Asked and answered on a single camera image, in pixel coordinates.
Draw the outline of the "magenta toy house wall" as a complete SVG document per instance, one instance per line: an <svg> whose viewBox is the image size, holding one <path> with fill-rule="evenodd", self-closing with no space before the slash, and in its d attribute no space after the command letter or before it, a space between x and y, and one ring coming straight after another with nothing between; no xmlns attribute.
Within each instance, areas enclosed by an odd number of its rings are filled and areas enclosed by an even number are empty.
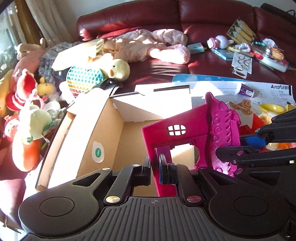
<svg viewBox="0 0 296 241"><path fill-rule="evenodd" d="M175 196L176 188L159 181L159 154L171 161L170 150L175 146L191 144L198 148L195 168L208 167L233 176L236 167L216 156L219 147L239 146L241 121L236 111L217 100L212 93L205 95L205 104L171 118L158 121L142 129L145 146L159 196Z"/></svg>

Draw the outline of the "yellow plastic ring bowl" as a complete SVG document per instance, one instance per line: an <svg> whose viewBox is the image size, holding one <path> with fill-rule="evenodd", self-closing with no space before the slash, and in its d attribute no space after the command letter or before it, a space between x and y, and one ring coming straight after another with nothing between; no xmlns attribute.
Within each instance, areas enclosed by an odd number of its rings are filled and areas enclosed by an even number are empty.
<svg viewBox="0 0 296 241"><path fill-rule="evenodd" d="M284 112L284 108L276 105L276 104L269 104L269 103L263 103L260 104L260 109L263 113L276 113L276 114L281 114Z"/></svg>

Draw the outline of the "white instruction sheet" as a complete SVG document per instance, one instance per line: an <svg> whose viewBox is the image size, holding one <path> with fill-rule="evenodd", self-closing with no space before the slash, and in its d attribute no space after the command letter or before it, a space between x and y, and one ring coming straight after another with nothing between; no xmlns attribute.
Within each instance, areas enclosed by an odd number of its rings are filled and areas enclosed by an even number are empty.
<svg viewBox="0 0 296 241"><path fill-rule="evenodd" d="M215 98L235 110L239 114L241 125L247 125L249 128L254 128L253 117L263 113L262 104L273 105L274 110L277 106L284 108L288 103L295 106L293 88L290 85L211 75L177 74L171 83L139 84L135 91L146 94L185 85L190 89L192 107L202 105L205 94L211 92Z"/></svg>

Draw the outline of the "purple white small tube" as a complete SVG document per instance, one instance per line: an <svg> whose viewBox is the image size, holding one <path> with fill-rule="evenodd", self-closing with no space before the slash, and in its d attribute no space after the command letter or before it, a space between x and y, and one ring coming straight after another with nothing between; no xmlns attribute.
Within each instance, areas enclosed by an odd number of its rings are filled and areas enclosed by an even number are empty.
<svg viewBox="0 0 296 241"><path fill-rule="evenodd" d="M235 90L236 95L241 95L241 96L246 96L249 98L254 98L257 97L257 94L255 92L255 89L243 84L239 83L237 84L236 90Z"/></svg>

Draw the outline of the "pink white plush toy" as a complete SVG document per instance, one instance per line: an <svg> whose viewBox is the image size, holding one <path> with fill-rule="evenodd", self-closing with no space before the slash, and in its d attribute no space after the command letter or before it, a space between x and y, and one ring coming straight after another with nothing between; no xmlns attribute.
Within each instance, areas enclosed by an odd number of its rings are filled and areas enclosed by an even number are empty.
<svg viewBox="0 0 296 241"><path fill-rule="evenodd" d="M226 49L234 43L233 40L228 40L223 35L218 35L215 38L211 37L207 40L207 45L210 49Z"/></svg>

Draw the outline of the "yellow duck plush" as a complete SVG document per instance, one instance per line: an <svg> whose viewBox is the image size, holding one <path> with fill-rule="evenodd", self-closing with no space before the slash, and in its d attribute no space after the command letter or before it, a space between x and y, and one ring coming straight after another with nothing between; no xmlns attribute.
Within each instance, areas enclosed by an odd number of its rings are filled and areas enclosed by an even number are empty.
<svg viewBox="0 0 296 241"><path fill-rule="evenodd" d="M105 77L117 81L126 81L130 76L129 64L125 60L114 59L111 53L89 58L88 65L89 69L100 69Z"/></svg>

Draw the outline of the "rainbow heart pop toy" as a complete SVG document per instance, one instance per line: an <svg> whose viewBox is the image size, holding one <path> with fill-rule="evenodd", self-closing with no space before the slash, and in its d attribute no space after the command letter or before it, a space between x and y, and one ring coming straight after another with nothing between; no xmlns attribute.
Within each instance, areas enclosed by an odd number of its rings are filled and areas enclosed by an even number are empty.
<svg viewBox="0 0 296 241"><path fill-rule="evenodd" d="M104 81L104 74L100 69L83 69L73 66L69 68L66 81L70 92L74 97L90 91L96 85L100 86Z"/></svg>

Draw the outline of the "carrot plush toy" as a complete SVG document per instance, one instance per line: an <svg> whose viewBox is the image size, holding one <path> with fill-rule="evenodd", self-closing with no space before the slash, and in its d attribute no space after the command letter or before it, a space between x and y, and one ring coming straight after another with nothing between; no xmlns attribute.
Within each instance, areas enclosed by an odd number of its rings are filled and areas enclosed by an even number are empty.
<svg viewBox="0 0 296 241"><path fill-rule="evenodd" d="M43 132L52 124L48 112L36 105L20 111L19 125L12 143L12 158L22 172L30 172L40 161Z"/></svg>

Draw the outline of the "teal small box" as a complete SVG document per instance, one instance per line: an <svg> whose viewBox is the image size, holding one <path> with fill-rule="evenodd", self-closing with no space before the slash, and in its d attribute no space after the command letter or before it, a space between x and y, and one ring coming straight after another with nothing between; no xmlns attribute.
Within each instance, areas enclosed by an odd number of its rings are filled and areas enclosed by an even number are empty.
<svg viewBox="0 0 296 241"><path fill-rule="evenodd" d="M201 43L194 43L187 46L191 55L205 52L205 48Z"/></svg>

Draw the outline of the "red white plush toy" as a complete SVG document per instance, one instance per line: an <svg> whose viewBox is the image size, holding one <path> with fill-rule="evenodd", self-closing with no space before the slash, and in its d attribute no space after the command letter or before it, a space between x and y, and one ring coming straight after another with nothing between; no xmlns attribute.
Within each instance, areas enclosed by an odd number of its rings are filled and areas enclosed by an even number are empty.
<svg viewBox="0 0 296 241"><path fill-rule="evenodd" d="M37 86L33 73L23 69L15 90L6 96L6 107L11 111L20 111L27 101L37 100L40 102L40 108L43 109L44 101L37 94Z"/></svg>

